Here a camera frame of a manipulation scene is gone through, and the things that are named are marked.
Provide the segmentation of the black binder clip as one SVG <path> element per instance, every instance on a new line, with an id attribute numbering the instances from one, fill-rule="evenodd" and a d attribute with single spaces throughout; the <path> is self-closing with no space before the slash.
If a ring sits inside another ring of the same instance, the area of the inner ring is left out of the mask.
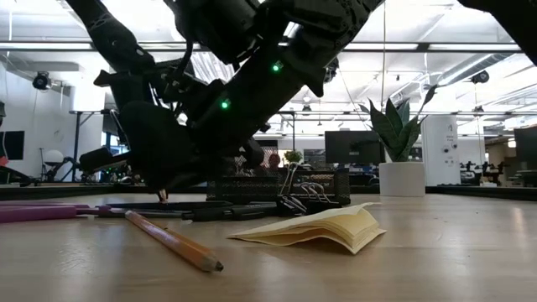
<path id="1" fill-rule="evenodd" d="M 324 186 L 321 184 L 305 182 L 300 185 L 300 188 L 306 193 L 302 201 L 311 213 L 341 208 L 340 203 L 331 200 L 326 195 Z"/>
<path id="2" fill-rule="evenodd" d="M 287 174 L 278 198 L 279 204 L 290 213 L 293 213 L 294 215 L 305 215 L 307 213 L 307 207 L 290 193 L 291 188 L 293 187 L 295 171 L 298 169 L 298 166 L 299 165 L 296 162 L 292 162 L 288 165 Z"/>

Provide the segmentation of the white column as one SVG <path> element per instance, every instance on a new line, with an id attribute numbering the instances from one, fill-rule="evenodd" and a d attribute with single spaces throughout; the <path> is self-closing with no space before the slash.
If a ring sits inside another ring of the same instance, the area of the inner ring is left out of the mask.
<path id="1" fill-rule="evenodd" d="M 421 142 L 427 186 L 460 183 L 456 117 L 428 116 L 421 124 Z"/>

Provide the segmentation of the green plant in white pot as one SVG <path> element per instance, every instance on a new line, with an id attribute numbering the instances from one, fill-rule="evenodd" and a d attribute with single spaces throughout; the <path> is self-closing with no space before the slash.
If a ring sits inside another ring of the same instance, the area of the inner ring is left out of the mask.
<path id="1" fill-rule="evenodd" d="M 425 166 L 409 161 L 410 151 L 420 135 L 421 112 L 410 115 L 409 103 L 396 107 L 390 100 L 384 111 L 372 103 L 360 111 L 370 116 L 372 130 L 379 136 L 390 161 L 378 166 L 382 196 L 422 197 L 425 195 Z"/>

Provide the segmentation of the yellow sticky note pad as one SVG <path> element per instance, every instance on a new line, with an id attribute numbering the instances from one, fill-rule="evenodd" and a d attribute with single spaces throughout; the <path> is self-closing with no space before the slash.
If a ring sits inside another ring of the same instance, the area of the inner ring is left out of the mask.
<path id="1" fill-rule="evenodd" d="M 373 206 L 373 203 L 298 216 L 237 232 L 228 238 L 278 247 L 324 238 L 342 245 L 356 255 L 372 240 L 386 232 L 367 210 L 368 206 Z"/>

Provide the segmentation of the black mesh desk organizer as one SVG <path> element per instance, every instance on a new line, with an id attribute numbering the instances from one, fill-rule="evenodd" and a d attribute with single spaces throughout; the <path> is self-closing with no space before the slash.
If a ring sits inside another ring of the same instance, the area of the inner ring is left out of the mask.
<path id="1" fill-rule="evenodd" d="M 324 193 L 330 200 L 343 206 L 351 203 L 348 169 L 297 169 L 293 173 L 292 185 L 284 188 L 287 174 L 286 168 L 279 168 L 278 171 L 264 171 L 259 175 L 237 174 L 210 180 L 206 187 L 206 199 L 245 204 L 252 201 L 276 201 L 281 194 L 300 198 L 314 197 L 313 194 L 307 195 L 301 185 L 316 183 L 323 186 Z"/>

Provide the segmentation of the black wall screen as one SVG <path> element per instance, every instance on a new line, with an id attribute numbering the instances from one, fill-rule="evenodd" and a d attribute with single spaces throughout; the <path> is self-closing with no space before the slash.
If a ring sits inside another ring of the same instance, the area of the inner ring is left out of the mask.
<path id="1" fill-rule="evenodd" d="M 24 138 L 24 131 L 0 132 L 0 158 L 23 160 Z"/>

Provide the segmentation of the purple and teal scissors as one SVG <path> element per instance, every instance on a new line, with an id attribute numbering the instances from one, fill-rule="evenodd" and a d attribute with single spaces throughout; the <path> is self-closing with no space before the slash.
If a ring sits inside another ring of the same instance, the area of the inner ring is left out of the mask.
<path id="1" fill-rule="evenodd" d="M 101 218 L 123 218 L 127 211 L 135 211 L 147 218 L 179 218 L 184 213 L 174 210 L 119 208 L 111 206 L 74 205 L 74 204 L 14 204 L 0 205 L 0 224 L 22 221 L 42 221 L 71 219 L 78 216 L 97 216 Z"/>

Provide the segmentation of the dark background monitor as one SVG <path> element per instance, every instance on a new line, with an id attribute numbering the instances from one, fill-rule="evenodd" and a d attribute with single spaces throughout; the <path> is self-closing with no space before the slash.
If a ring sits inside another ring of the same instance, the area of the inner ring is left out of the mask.
<path id="1" fill-rule="evenodd" d="M 515 128 L 516 156 L 526 169 L 537 169 L 537 126 Z"/>

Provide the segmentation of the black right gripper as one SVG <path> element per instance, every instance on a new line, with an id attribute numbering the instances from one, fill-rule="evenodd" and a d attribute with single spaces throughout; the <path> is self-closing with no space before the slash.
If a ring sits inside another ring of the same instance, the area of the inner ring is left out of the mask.
<path id="1" fill-rule="evenodd" d="M 188 105 L 188 134 L 193 151 L 225 156 L 244 148 L 248 169 L 264 161 L 253 138 L 305 84 L 305 44 L 256 50 L 228 82 L 217 81 L 193 91 Z"/>

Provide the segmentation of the black computer monitor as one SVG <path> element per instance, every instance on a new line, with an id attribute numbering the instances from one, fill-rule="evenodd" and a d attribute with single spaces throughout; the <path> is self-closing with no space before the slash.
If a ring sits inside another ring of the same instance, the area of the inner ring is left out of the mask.
<path id="1" fill-rule="evenodd" d="M 374 131 L 326 131 L 328 164 L 380 164 L 384 150 Z"/>

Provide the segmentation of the white globe lamp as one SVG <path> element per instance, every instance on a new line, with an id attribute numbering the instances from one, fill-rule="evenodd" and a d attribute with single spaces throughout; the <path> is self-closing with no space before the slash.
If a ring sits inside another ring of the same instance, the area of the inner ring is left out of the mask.
<path id="1" fill-rule="evenodd" d="M 63 163 L 64 155 L 59 150 L 51 149 L 44 152 L 43 161 L 48 166 L 55 166 Z"/>

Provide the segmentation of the black ceiling spotlight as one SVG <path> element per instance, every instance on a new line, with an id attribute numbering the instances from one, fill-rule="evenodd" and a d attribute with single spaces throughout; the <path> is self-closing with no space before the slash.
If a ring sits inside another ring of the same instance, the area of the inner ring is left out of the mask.
<path id="1" fill-rule="evenodd" d="M 38 71 L 37 75 L 32 81 L 32 85 L 39 91 L 49 90 L 52 86 L 50 74 L 47 71 Z"/>

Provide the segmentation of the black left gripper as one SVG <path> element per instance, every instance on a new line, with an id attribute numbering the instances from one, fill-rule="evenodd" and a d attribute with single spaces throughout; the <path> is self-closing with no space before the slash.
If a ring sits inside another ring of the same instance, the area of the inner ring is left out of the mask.
<path id="1" fill-rule="evenodd" d="M 119 124 L 130 148 L 129 163 L 151 190 L 191 187 L 218 174 L 218 156 L 195 153 L 188 134 L 193 91 L 207 84 L 193 77 L 119 82 Z"/>

